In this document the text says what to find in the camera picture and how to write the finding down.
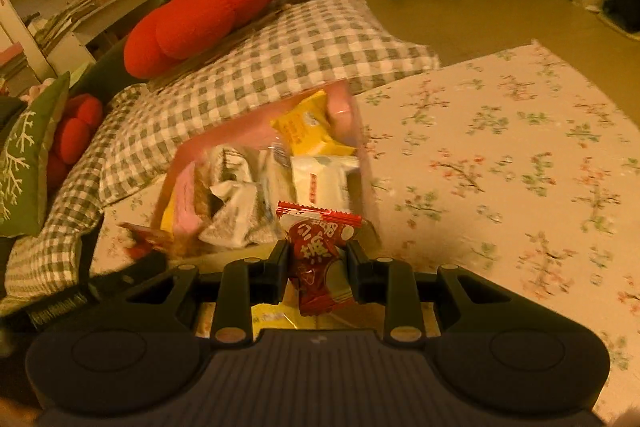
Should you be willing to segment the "pink snack packet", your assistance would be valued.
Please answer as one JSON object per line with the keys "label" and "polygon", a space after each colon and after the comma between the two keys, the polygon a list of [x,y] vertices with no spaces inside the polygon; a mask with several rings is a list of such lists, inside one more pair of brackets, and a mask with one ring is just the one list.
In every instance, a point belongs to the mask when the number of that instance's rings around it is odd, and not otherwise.
{"label": "pink snack packet", "polygon": [[208,202],[195,161],[190,162],[177,176],[172,196],[172,231],[185,236],[198,234],[208,217]]}

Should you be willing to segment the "red snack packet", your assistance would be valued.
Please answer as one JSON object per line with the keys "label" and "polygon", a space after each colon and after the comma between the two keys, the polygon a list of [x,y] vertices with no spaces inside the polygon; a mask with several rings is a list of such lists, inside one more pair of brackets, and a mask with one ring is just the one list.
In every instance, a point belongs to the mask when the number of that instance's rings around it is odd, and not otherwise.
{"label": "red snack packet", "polygon": [[300,314],[315,317],[352,303],[344,254],[362,218],[295,202],[279,202],[277,217],[292,247],[290,280]]}

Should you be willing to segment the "beige snack packet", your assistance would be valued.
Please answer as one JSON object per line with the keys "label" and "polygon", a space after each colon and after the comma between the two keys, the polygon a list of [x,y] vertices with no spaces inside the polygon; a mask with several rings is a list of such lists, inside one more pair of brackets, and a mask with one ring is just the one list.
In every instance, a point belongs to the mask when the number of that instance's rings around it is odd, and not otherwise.
{"label": "beige snack packet", "polygon": [[347,178],[359,170],[356,156],[293,156],[291,165],[297,204],[349,212]]}

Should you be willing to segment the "yellow printed snack packet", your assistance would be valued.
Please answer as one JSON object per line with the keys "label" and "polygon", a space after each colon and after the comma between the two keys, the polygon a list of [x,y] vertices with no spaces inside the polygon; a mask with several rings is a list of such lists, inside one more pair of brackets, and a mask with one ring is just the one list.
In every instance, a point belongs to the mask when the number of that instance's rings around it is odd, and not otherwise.
{"label": "yellow printed snack packet", "polygon": [[296,310],[279,303],[252,306],[253,335],[257,338],[264,329],[298,329]]}

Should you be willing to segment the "crumpled white snack wrapper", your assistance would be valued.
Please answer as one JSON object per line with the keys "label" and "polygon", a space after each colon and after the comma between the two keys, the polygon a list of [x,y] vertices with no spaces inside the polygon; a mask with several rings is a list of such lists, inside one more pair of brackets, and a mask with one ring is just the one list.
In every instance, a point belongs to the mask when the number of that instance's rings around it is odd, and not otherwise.
{"label": "crumpled white snack wrapper", "polygon": [[277,242],[282,237],[265,189],[265,150],[217,145],[206,155],[208,189],[221,207],[198,239],[216,251]]}

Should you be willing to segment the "clear wrapped snack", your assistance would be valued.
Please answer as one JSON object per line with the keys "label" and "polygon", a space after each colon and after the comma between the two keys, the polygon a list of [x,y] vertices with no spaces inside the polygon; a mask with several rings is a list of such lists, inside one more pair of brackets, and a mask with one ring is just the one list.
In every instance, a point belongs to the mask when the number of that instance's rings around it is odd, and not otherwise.
{"label": "clear wrapped snack", "polygon": [[281,142],[273,142],[259,153],[259,180],[272,213],[279,202],[296,202],[291,157]]}

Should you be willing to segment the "pink snack box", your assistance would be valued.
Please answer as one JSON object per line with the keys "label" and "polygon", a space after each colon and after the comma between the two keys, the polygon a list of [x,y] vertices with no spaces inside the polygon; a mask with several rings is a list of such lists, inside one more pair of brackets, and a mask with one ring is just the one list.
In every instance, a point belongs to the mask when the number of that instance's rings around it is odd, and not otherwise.
{"label": "pink snack box", "polygon": [[145,247],[174,259],[280,239],[282,202],[360,213],[354,100],[344,82],[268,104],[179,147]]}

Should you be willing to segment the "floral tablecloth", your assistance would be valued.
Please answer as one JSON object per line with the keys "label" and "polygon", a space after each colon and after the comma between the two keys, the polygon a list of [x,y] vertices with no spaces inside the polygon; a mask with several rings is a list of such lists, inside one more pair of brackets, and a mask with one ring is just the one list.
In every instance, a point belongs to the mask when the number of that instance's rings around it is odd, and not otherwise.
{"label": "floral tablecloth", "polygon": [[592,329],[611,357],[596,411],[637,425],[634,123],[537,43],[350,87],[386,251],[457,263]]}

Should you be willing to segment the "small red plush pillow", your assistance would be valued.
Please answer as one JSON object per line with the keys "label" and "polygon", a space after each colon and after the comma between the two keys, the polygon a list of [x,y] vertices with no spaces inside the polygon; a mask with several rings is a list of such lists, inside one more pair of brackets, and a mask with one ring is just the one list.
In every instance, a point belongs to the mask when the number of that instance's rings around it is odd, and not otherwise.
{"label": "small red plush pillow", "polygon": [[103,104],[95,96],[70,98],[55,129],[47,165],[47,191],[58,191],[70,170],[87,150],[103,120]]}

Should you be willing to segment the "grey checkered blanket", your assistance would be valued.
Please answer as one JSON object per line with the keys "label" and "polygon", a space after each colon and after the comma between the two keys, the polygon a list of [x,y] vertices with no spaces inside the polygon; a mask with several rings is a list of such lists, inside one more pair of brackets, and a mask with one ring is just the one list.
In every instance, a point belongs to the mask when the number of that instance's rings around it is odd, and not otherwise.
{"label": "grey checkered blanket", "polygon": [[366,0],[310,0],[157,91],[122,66],[94,66],[101,86],[122,87],[107,95],[107,116],[54,195],[42,231],[3,242],[2,314],[77,284],[82,239],[104,207],[165,172],[195,135],[334,80],[349,80],[358,94],[439,65],[428,46],[390,34]]}

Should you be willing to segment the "large red plush pillow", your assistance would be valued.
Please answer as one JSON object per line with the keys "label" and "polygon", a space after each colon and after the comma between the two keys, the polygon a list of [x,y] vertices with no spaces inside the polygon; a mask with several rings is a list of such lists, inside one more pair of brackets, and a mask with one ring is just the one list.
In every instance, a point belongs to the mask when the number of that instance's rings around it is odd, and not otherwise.
{"label": "large red plush pillow", "polygon": [[124,65],[149,80],[211,49],[273,0],[170,0],[140,20],[124,46]]}

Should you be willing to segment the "green embroidered cushion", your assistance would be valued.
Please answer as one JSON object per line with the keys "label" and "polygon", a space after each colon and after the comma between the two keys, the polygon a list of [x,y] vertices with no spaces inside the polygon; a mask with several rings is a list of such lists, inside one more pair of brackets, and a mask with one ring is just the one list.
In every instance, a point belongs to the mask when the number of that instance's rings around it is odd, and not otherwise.
{"label": "green embroidered cushion", "polygon": [[51,80],[17,118],[1,151],[1,235],[39,234],[48,205],[47,167],[70,75]]}

